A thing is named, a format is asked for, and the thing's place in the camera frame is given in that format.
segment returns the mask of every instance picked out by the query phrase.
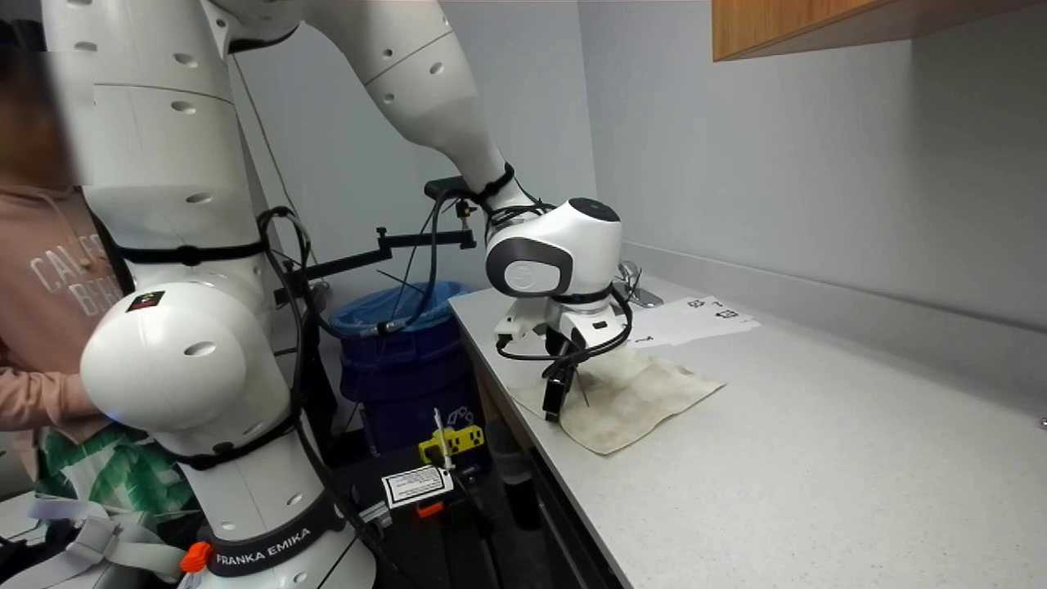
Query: trash can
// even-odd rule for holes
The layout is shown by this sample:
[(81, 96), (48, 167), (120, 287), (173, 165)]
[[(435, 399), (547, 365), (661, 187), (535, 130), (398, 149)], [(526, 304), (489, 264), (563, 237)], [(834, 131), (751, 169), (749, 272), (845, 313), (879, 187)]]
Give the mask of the trash can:
[(447, 428), (484, 426), (472, 365), (449, 303), (468, 287), (437, 281), (414, 325), (388, 336), (374, 335), (377, 324), (415, 314), (426, 282), (414, 286), (418, 290), (407, 287), (401, 293), (396, 287), (369, 294), (330, 317), (331, 325), (348, 336), (341, 341), (339, 389), (343, 398), (360, 404), (375, 456), (431, 438), (435, 408)]

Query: beige cloth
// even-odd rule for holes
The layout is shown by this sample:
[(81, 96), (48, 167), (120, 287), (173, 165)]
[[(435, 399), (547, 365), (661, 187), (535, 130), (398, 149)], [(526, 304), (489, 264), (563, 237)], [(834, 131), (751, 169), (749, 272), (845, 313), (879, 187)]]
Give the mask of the beige cloth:
[[(722, 386), (675, 364), (619, 348), (579, 367), (563, 402), (560, 426), (578, 444), (607, 455), (643, 438), (666, 418)], [(544, 381), (509, 393), (529, 411), (544, 417)]]

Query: sticker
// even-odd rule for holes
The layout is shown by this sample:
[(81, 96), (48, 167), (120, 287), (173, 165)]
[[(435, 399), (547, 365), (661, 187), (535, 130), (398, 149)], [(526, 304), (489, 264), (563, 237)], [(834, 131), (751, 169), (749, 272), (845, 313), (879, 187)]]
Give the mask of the sticker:
[(138, 310), (148, 310), (159, 305), (160, 299), (163, 299), (163, 293), (164, 290), (157, 290), (155, 292), (139, 294), (139, 296), (134, 298), (134, 301), (131, 301), (131, 307), (128, 308), (127, 313), (137, 312)]
[(385, 500), (389, 508), (410, 505), (423, 499), (443, 495), (454, 489), (451, 474), (437, 467), (422, 467), (398, 475), (382, 477)]

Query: white label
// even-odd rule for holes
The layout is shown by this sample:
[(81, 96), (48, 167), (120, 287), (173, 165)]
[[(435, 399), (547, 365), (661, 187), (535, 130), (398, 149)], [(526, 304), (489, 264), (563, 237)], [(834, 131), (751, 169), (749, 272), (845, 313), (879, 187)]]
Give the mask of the white label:
[(382, 477), (385, 500), (395, 509), (454, 489), (451, 474), (437, 467), (422, 467), (399, 475)]

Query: cabinet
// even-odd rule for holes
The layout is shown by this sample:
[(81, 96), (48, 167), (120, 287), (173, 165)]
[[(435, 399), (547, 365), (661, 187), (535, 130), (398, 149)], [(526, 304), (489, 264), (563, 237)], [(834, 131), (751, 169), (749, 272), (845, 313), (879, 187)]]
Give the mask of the cabinet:
[(713, 61), (913, 39), (1043, 0), (713, 0)]

